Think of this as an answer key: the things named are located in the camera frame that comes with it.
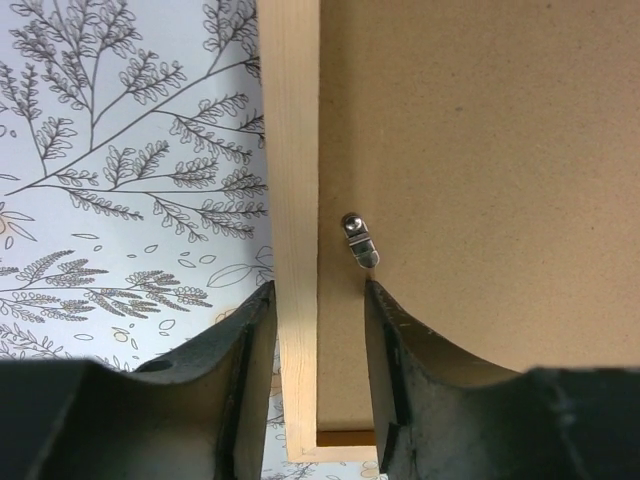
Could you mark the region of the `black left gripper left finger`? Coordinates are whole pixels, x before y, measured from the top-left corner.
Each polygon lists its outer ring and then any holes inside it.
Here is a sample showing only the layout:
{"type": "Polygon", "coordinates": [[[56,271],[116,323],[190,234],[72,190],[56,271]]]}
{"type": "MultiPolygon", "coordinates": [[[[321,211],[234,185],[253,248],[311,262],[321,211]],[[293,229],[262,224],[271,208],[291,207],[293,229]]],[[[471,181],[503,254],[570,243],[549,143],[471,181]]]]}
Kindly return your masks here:
{"type": "Polygon", "coordinates": [[[131,373],[90,360],[1,364],[5,479],[257,479],[276,340],[266,283],[131,373]]]}

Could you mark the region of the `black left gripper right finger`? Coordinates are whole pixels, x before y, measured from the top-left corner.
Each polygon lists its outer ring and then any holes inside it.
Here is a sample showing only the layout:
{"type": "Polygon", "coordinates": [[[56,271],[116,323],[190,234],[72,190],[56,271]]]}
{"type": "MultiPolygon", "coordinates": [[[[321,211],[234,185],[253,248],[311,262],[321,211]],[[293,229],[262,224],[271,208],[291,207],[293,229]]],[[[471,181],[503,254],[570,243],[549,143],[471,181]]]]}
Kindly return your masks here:
{"type": "Polygon", "coordinates": [[[379,283],[364,289],[380,471],[390,479],[635,479],[639,371],[477,357],[379,283]]]}

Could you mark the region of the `brown frame backing board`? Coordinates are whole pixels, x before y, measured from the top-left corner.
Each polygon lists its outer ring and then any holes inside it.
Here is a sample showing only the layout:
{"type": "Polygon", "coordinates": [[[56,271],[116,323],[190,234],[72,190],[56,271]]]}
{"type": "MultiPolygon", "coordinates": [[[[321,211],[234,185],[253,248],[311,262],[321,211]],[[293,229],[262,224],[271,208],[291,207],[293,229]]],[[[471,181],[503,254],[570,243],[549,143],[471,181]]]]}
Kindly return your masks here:
{"type": "Polygon", "coordinates": [[[372,425],[375,278],[512,370],[639,361],[639,5],[325,1],[320,10],[317,421],[372,425]]]}

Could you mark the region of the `wooden picture frame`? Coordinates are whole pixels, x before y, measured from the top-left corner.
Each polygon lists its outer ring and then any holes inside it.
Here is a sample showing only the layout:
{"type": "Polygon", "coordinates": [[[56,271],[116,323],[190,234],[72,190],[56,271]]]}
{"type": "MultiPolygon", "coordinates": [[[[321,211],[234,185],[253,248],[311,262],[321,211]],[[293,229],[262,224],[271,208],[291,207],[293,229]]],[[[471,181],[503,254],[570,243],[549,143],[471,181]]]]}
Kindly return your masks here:
{"type": "Polygon", "coordinates": [[[287,457],[374,458],[370,430],[317,428],[320,4],[257,4],[287,457]]]}

